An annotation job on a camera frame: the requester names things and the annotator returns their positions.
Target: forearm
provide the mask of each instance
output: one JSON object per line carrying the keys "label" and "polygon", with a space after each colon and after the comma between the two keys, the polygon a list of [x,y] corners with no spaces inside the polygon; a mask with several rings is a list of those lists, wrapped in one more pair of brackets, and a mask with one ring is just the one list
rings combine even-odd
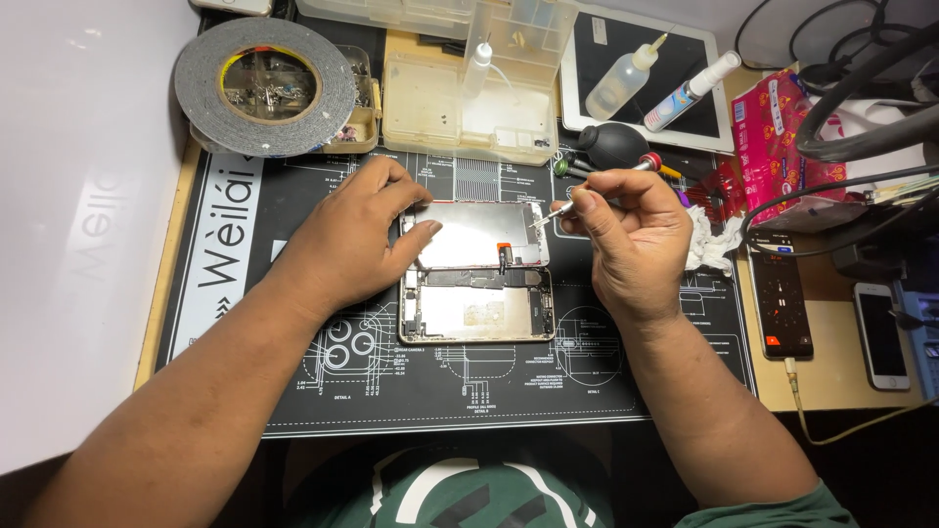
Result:
{"label": "forearm", "polygon": [[817,486],[789,431],[686,318],[654,333],[620,328],[655,426],[700,504],[787,501]]}
{"label": "forearm", "polygon": [[324,314],[262,282],[75,451],[27,526],[207,526]]}

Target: person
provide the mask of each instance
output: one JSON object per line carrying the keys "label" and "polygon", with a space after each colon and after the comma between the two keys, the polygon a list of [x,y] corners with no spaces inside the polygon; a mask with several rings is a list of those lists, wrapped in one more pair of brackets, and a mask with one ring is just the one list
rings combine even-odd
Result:
{"label": "person", "polygon": [[[575,211],[561,226],[592,241],[593,288],[700,505],[679,526],[855,526],[794,438],[683,315],[679,280],[692,227],[669,185],[634,170],[594,173],[587,183],[574,190]],[[75,450],[25,526],[209,526],[317,329],[398,281],[445,227],[422,222],[389,244],[397,215],[432,199],[384,156],[346,178],[267,276]],[[393,436],[384,442],[393,453],[350,453],[316,470],[290,500],[286,526],[613,523],[608,501],[616,498],[595,485],[602,468],[566,446],[552,451],[561,442],[402,446],[409,435]]]}

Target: fingernail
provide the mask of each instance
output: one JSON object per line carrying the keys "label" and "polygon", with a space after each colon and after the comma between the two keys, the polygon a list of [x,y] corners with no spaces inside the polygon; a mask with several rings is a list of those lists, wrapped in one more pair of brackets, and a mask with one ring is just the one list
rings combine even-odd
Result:
{"label": "fingernail", "polygon": [[577,189],[571,194],[571,199],[574,200],[574,209],[580,214],[587,214],[596,207],[593,196],[586,189]]}

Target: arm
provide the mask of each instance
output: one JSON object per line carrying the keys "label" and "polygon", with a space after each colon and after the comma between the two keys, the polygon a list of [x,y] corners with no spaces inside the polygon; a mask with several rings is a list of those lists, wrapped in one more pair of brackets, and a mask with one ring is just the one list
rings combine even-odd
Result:
{"label": "arm", "polygon": [[[679,282],[692,226],[669,185],[632,170],[593,173],[588,183],[593,191],[574,191],[576,215],[562,228],[593,241],[593,287],[617,322],[639,390],[688,489],[706,506],[812,492],[819,479],[795,439],[682,314]],[[598,193],[619,198],[622,207]]]}
{"label": "arm", "polygon": [[264,280],[79,446],[25,526],[208,526],[316,329],[398,280],[440,229],[421,223],[388,243],[398,212],[431,199],[390,158],[346,178]]}

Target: white wall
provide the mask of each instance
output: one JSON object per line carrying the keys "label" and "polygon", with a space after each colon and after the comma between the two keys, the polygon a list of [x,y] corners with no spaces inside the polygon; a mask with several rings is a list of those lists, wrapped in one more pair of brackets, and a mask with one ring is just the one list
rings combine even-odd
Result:
{"label": "white wall", "polygon": [[[761,0],[582,0],[607,8],[621,9],[706,29],[715,34],[717,49],[733,47],[733,37],[744,18]],[[809,15],[835,0],[771,0],[750,21],[740,40],[743,57],[776,66],[788,66],[789,38]],[[870,23],[873,8],[856,3],[836,8],[806,26],[795,43],[795,52],[809,63],[827,61],[828,52],[841,37]],[[937,0],[891,0],[886,10],[889,23],[922,27],[939,19]]]}
{"label": "white wall", "polygon": [[197,27],[186,0],[4,5],[0,474],[74,449],[131,393]]}

